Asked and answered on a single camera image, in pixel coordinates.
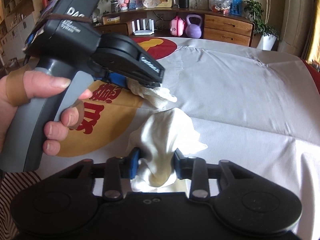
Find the finger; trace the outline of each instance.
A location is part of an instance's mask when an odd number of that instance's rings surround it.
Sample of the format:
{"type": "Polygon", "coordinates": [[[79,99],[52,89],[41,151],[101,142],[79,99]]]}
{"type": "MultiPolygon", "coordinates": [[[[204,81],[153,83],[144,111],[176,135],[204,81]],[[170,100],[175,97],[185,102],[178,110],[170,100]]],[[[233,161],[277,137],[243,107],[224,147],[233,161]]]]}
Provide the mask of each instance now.
{"type": "Polygon", "coordinates": [[[78,122],[79,112],[76,107],[67,108],[61,115],[61,123],[65,126],[73,126],[78,122]]]}
{"type": "Polygon", "coordinates": [[[68,130],[61,122],[47,122],[44,126],[44,134],[51,140],[63,141],[68,135],[68,130]]]}
{"type": "Polygon", "coordinates": [[[43,144],[42,150],[49,156],[57,155],[60,151],[60,143],[55,140],[46,140],[43,144]]]}
{"type": "Polygon", "coordinates": [[[57,95],[70,85],[70,79],[52,77],[40,71],[26,71],[23,84],[29,99],[47,98],[57,95]]]}
{"type": "Polygon", "coordinates": [[[86,89],[78,99],[83,100],[92,97],[92,92],[89,89],[86,89]]]}

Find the red circle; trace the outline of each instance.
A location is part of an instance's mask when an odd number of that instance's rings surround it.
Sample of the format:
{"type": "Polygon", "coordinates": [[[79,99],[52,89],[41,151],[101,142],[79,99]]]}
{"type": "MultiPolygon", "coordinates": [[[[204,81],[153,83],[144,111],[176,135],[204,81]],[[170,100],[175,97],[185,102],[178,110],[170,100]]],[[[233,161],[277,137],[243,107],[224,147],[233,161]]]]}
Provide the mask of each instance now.
{"type": "Polygon", "coordinates": [[[167,39],[156,38],[156,37],[133,38],[133,40],[136,43],[143,42],[143,41],[150,41],[151,39],[163,40],[163,43],[161,43],[160,45],[156,45],[154,47],[151,47],[147,51],[151,55],[151,57],[153,57],[154,59],[161,59],[161,58],[167,57],[177,49],[177,44],[175,44],[173,41],[170,41],[167,39]]]}

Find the white wireless router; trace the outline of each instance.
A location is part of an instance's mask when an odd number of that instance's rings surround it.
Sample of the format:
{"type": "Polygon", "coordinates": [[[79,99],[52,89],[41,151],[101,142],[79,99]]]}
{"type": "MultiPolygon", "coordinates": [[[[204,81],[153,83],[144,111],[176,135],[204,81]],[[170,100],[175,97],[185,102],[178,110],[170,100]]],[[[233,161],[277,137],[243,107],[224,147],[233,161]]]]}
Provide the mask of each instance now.
{"type": "Polygon", "coordinates": [[[137,30],[135,29],[135,21],[132,21],[132,32],[134,35],[151,35],[155,33],[154,21],[149,19],[149,30],[146,29],[146,20],[142,20],[143,30],[140,29],[140,21],[137,20],[137,30]]]}

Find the red chinese character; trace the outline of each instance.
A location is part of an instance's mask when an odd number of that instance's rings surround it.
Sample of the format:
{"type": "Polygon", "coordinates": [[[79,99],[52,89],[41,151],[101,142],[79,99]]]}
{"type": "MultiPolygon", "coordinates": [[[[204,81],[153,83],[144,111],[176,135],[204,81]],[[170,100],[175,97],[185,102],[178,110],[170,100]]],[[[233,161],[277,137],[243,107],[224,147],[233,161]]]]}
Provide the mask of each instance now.
{"type": "Polygon", "coordinates": [[[94,110],[94,113],[84,111],[84,117],[91,119],[91,121],[83,119],[82,123],[78,126],[77,131],[81,131],[84,129],[84,134],[90,134],[93,131],[93,127],[100,119],[100,112],[104,109],[104,106],[84,102],[84,108],[94,110]]]}
{"type": "Polygon", "coordinates": [[[114,84],[104,84],[101,85],[97,90],[92,94],[92,97],[89,98],[92,101],[103,101],[108,104],[112,103],[112,100],[117,98],[121,92],[121,88],[114,84]]]}

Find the purple kettlebell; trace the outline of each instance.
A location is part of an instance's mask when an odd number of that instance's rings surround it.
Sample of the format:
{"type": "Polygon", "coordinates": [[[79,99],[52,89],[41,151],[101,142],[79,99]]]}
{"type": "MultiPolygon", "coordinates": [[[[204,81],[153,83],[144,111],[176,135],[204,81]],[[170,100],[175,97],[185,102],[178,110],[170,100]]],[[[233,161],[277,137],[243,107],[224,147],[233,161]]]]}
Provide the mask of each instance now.
{"type": "Polygon", "coordinates": [[[202,34],[201,33],[202,17],[200,15],[196,15],[196,14],[189,14],[186,18],[186,21],[188,24],[188,26],[186,28],[186,35],[189,38],[199,39],[202,34]],[[200,19],[199,25],[190,23],[189,18],[192,18],[192,17],[200,19]]]}

